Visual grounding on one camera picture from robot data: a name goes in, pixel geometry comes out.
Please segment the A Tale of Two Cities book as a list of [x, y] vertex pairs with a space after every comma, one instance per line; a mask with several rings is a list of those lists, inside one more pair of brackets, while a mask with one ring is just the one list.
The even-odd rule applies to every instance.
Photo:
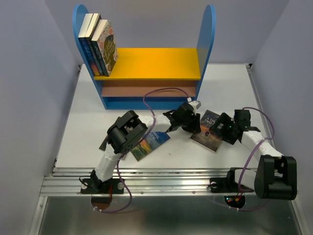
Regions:
[[210, 110], [206, 110], [200, 120], [201, 132], [192, 134], [190, 139], [216, 152], [222, 142], [222, 137], [214, 131], [211, 131], [210, 128], [215, 124], [218, 118], [218, 114]]

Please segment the Little Women book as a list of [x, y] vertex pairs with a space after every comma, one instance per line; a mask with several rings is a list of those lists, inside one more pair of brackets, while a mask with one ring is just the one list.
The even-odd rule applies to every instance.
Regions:
[[100, 49], [100, 58], [104, 62], [104, 76], [110, 76], [119, 58], [111, 21], [101, 19], [92, 39]]

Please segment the Nineteen Eighty-Four book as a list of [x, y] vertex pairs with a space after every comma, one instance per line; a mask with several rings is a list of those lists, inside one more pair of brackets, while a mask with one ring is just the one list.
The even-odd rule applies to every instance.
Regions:
[[99, 13], [92, 13], [92, 19], [91, 19], [91, 22], [89, 24], [86, 37], [88, 40], [88, 44], [91, 47], [95, 62], [98, 66], [100, 76], [104, 76], [105, 75], [104, 62], [103, 62], [103, 59], [100, 58], [100, 55], [101, 55], [100, 49], [99, 49], [99, 46], [96, 45], [96, 41], [94, 41], [92, 39], [100, 20], [101, 20], [101, 16]]

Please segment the Jane Eyre book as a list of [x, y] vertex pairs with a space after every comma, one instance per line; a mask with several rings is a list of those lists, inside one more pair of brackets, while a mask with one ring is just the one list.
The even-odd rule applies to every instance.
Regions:
[[88, 30], [89, 24], [91, 22], [91, 19], [92, 19], [92, 14], [91, 13], [87, 13], [84, 16], [83, 23], [82, 23], [82, 26], [80, 28], [79, 34], [78, 34], [78, 39], [79, 39], [79, 42], [80, 42], [80, 44], [81, 44], [81, 46], [83, 48], [85, 57], [86, 57], [89, 65], [91, 67], [93, 75], [94, 76], [99, 76], [100, 72], [98, 70], [98, 66], [97, 66], [97, 64], [95, 62], [95, 59], [94, 59], [91, 47], [88, 44], [88, 40], [87, 40], [87, 37], [86, 37], [87, 30]]

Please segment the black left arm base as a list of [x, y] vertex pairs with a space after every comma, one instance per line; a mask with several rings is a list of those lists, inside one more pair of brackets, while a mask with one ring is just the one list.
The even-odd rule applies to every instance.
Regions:
[[124, 185], [120, 179], [112, 178], [96, 187], [90, 178], [79, 179], [81, 183], [80, 193], [91, 195], [92, 205], [109, 206], [114, 194], [123, 194]]

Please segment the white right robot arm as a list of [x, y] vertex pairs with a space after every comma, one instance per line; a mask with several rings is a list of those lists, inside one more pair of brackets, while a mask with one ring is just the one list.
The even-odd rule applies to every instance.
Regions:
[[264, 137], [258, 127], [251, 125], [249, 109], [237, 109], [234, 116], [222, 113], [211, 128], [223, 141], [239, 141], [249, 151], [247, 161], [258, 160], [256, 170], [248, 169], [248, 162], [241, 168], [232, 167], [225, 179], [230, 191], [255, 192], [262, 199], [294, 200], [297, 195], [297, 162], [284, 156]]

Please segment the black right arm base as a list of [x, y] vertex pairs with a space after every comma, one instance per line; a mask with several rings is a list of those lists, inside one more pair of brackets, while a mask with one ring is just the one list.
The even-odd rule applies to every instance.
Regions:
[[212, 193], [235, 193], [224, 196], [225, 203], [231, 208], [242, 209], [246, 204], [245, 195], [239, 191], [238, 184], [227, 178], [210, 178], [208, 189]]

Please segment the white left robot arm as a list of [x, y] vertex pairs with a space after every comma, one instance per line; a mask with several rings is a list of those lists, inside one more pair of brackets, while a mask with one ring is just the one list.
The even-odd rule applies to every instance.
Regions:
[[149, 132], [169, 133], [182, 128], [189, 133], [200, 133], [200, 114], [197, 109], [199, 101], [188, 101], [176, 110], [161, 115], [142, 116], [130, 110], [118, 117], [108, 129], [107, 136], [100, 149], [104, 155], [98, 166], [92, 171], [91, 185], [98, 193], [109, 187], [117, 161], [122, 155], [130, 152]]

